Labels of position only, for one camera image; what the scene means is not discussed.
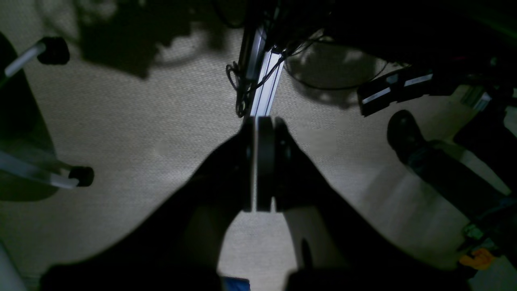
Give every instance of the wire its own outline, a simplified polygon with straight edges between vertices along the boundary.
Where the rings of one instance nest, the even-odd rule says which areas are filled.
[[[378,76],[380,76],[382,74],[382,72],[384,72],[384,70],[386,69],[386,67],[388,66],[388,61],[386,62],[386,64],[384,64],[384,67],[377,73],[375,74],[375,76],[373,76],[372,78],[370,78],[368,81],[365,81],[361,84],[357,84],[357,85],[350,85],[350,86],[344,86],[344,87],[336,87],[336,88],[327,88],[327,87],[319,87],[319,86],[316,86],[316,85],[312,85],[312,84],[309,84],[303,80],[300,80],[298,78],[296,78],[294,76],[294,74],[289,70],[288,68],[288,65],[287,63],[285,64],[284,66],[284,70],[287,72],[287,74],[289,76],[291,76],[291,78],[293,78],[295,81],[297,81],[298,83],[306,86],[306,87],[309,87],[309,88],[312,88],[312,89],[316,89],[316,90],[325,90],[325,91],[339,91],[339,90],[350,90],[350,89],[354,89],[354,88],[357,88],[357,87],[360,87],[361,85],[363,84],[366,84],[372,80],[374,80],[375,78],[377,78]]]
[[[216,12],[217,14],[217,17],[219,17],[219,19],[221,20],[221,22],[228,26],[229,28],[243,28],[244,27],[244,24],[246,22],[246,20],[242,20],[240,23],[238,24],[233,24],[231,23],[230,21],[228,21],[228,19],[226,18],[226,16],[224,16],[224,13],[223,11],[221,10],[221,7],[219,7],[219,4],[217,3],[217,0],[212,0],[212,6],[214,7],[214,11]]]
[[[271,70],[269,70],[269,72],[262,78],[262,81],[260,81],[257,85],[255,86],[251,86],[248,90],[242,92],[242,94],[239,93],[240,90],[244,90],[244,88],[239,88],[240,85],[241,85],[241,81],[240,81],[240,73],[239,73],[239,66],[237,65],[237,63],[233,62],[232,65],[227,65],[226,66],[226,75],[228,76],[228,79],[230,80],[230,84],[232,85],[233,89],[235,89],[235,91],[237,91],[237,100],[235,101],[235,113],[237,114],[237,116],[240,118],[240,117],[243,117],[246,113],[246,110],[249,106],[249,103],[250,103],[250,98],[249,98],[249,94],[254,91],[254,90],[257,90],[258,88],[260,88],[262,85],[264,85],[264,83],[273,75],[273,73],[278,69],[278,67],[280,66],[280,64],[282,64],[283,61],[285,61],[286,59],[286,56],[285,55],[282,55],[277,63],[273,66],[273,68],[271,68]],[[236,77],[236,82],[233,81],[232,79],[232,76],[231,76],[231,73],[234,73],[235,74],[235,77]]]
[[[311,45],[313,45],[315,43],[315,41],[311,41],[308,45],[305,45],[301,50],[297,51],[297,52],[293,52],[289,57],[291,56],[295,56],[297,54],[301,54],[303,53],[304,51],[306,51],[309,47],[311,47]]]

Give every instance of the black wheel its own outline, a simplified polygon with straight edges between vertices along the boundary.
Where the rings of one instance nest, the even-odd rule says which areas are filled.
[[[70,179],[78,179],[79,184],[77,187],[88,187],[94,181],[95,173],[94,170],[90,167],[73,167],[70,170],[70,174],[68,178]]]

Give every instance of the black pants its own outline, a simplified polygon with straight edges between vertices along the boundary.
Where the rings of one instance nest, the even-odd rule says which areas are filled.
[[[515,195],[503,195],[466,166],[429,145],[414,151],[408,165],[487,234],[517,267]]]
[[[517,138],[504,125],[505,105],[491,104],[454,137],[485,162],[517,194]]]

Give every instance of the black cable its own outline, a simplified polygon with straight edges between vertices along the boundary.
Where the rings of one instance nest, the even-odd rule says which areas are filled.
[[[219,4],[217,3],[217,0],[212,0],[212,6],[214,7],[214,11],[216,12],[217,14],[217,17],[219,17],[219,19],[221,20],[221,22],[228,26],[229,28],[243,28],[244,27],[244,24],[246,22],[246,20],[242,20],[240,23],[238,24],[233,24],[233,23],[230,23],[230,21],[228,21],[228,19],[226,18],[226,16],[224,16],[224,13],[223,11],[221,10],[221,7],[219,7]]]
[[[285,61],[285,56],[281,56],[277,63],[273,66],[273,68],[271,68],[271,70],[269,70],[269,72],[267,73],[267,75],[265,75],[263,78],[262,78],[262,81],[260,81],[260,83],[258,83],[257,85],[251,87],[249,90],[246,91],[246,93],[250,93],[251,91],[253,90],[257,90],[260,86],[264,85],[264,83],[269,79],[269,77],[271,77],[271,75],[273,75],[273,72],[278,68],[278,66],[280,66],[280,64]]]
[[[226,65],[226,76],[228,77],[228,80],[230,80],[230,84],[232,85],[233,89],[235,89],[235,91],[237,91],[239,88],[239,66],[237,65],[237,63],[233,62],[233,66],[232,65]],[[236,81],[237,81],[237,84],[235,84],[233,82],[233,79],[232,79],[232,76],[230,75],[230,73],[234,73],[235,74],[235,78],[236,78]]]
[[[306,51],[309,47],[311,47],[311,45],[313,45],[313,44],[316,42],[315,40],[312,40],[312,41],[311,41],[311,40],[308,40],[308,41],[310,41],[310,43],[309,43],[308,45],[305,45],[305,46],[304,46],[301,50],[299,50],[299,51],[295,51],[295,52],[293,52],[291,55],[289,55],[289,57],[291,57],[291,56],[295,56],[295,55],[297,55],[297,54],[301,54],[301,53],[303,53],[303,52],[304,52],[304,51]]]
[[[382,72],[384,72],[384,70],[386,69],[386,67],[388,66],[388,63],[389,62],[386,62],[386,64],[384,64],[384,67],[377,73],[375,74],[375,76],[373,76],[372,78],[370,78],[368,81],[366,82],[363,82],[361,84],[357,84],[357,85],[350,85],[350,86],[344,86],[344,87],[336,87],[336,88],[326,88],[326,87],[319,87],[319,86],[315,86],[315,85],[312,85],[312,84],[309,84],[303,80],[300,80],[298,78],[296,78],[294,76],[294,74],[289,70],[288,68],[288,65],[287,63],[285,64],[284,66],[284,70],[287,72],[287,74],[289,76],[291,76],[291,78],[293,78],[295,81],[299,82],[300,84],[306,86],[306,87],[309,87],[309,88],[312,88],[312,89],[317,89],[317,90],[325,90],[325,91],[339,91],[339,90],[349,90],[349,89],[354,89],[354,88],[357,88],[357,87],[360,87],[361,85],[363,84],[366,84],[370,81],[372,81],[373,79],[377,78],[378,76],[380,76],[382,74]]]

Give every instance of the orange object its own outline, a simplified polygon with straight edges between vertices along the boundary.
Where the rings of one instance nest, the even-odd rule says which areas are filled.
[[[485,248],[473,251],[472,256],[474,256],[474,258],[471,258],[467,255],[462,256],[460,258],[460,264],[472,267],[476,270],[487,270],[495,260],[494,255],[492,255],[489,250]]]

